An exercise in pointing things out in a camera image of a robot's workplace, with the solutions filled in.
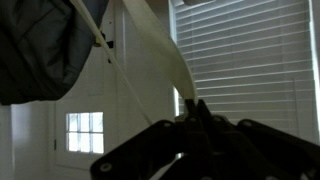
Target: window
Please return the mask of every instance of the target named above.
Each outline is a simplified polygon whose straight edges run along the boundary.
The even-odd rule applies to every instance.
[[[66,115],[67,150],[81,153],[103,153],[103,113],[70,113]]]
[[[174,38],[212,113],[318,139],[308,0],[171,2]]]

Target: window blinds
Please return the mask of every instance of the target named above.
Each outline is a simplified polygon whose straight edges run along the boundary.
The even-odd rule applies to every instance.
[[[177,45],[212,113],[294,135],[316,121],[308,0],[173,4]]]

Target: window pane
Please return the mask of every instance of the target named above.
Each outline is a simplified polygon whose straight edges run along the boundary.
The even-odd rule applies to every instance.
[[[93,134],[93,153],[102,154],[103,150],[103,134]]]
[[[78,114],[68,114],[69,131],[78,131]]]
[[[80,151],[90,152],[90,135],[89,133],[80,134]]]
[[[92,113],[93,132],[103,132],[103,113]]]
[[[80,114],[80,122],[81,122],[81,126],[80,126],[80,131],[81,132],[89,132],[89,113],[81,113]]]
[[[78,133],[68,133],[68,150],[78,151]]]

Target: dark fabric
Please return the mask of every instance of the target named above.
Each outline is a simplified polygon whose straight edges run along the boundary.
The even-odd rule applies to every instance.
[[[108,0],[83,2],[100,24]],[[61,98],[94,39],[69,0],[0,0],[0,102]]]

